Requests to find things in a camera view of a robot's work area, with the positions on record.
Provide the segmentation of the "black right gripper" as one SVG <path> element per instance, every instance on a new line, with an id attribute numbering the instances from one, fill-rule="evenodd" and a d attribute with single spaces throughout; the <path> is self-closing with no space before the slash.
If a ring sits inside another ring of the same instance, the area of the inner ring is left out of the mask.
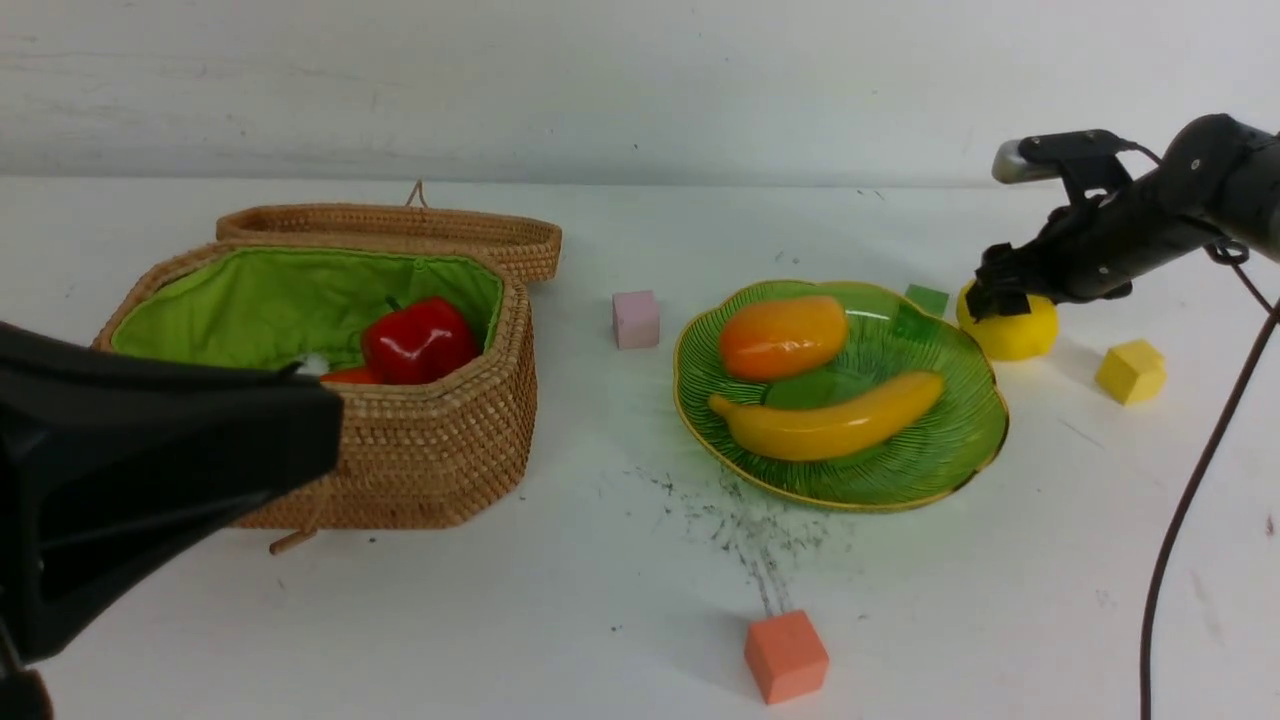
<path id="1" fill-rule="evenodd" d="M 1124 299 L 1135 278 L 1215 243 L 1207 222 L 1165 211 L 1155 200 L 1108 195 L 1055 209 L 1021 246 L 992 245 L 980 256 L 964 306 L 974 323 L 1032 313 L 1030 296 L 1052 304 Z"/>

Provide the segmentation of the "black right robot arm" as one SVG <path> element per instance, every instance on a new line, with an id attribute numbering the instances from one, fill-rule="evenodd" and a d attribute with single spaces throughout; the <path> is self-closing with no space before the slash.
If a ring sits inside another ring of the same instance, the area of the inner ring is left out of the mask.
<path id="1" fill-rule="evenodd" d="M 1023 246 L 982 255 L 963 307 L 975 322 L 1019 316 L 1034 297 L 1091 304 L 1126 297 L 1137 278 L 1197 250 L 1217 263 L 1277 259 L 1277 137 L 1228 114 L 1188 123 L 1155 167 L 1133 177 L 1121 154 L 1138 143 L 1106 129 L 1002 143 L 1004 184 L 1059 179 L 1068 204 Z"/>

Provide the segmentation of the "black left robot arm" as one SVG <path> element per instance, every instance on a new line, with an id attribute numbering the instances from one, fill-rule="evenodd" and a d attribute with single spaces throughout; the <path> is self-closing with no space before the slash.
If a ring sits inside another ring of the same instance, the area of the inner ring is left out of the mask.
<path id="1" fill-rule="evenodd" d="M 50 719 L 35 665 L 175 556 L 337 466 L 340 396 L 3 325 L 3 716 Z"/>

